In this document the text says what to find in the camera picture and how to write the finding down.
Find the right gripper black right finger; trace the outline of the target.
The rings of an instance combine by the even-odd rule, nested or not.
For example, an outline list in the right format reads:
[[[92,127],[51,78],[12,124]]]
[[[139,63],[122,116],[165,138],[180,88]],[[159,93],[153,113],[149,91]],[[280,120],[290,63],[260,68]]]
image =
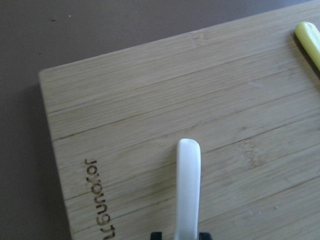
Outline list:
[[[199,240],[212,240],[212,236],[209,232],[200,232]]]

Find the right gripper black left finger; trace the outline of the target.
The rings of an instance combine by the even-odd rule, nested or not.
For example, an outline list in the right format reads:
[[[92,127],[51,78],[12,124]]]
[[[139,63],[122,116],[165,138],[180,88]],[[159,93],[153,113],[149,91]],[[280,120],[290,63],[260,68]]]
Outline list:
[[[152,232],[150,234],[150,240],[162,240],[162,232]]]

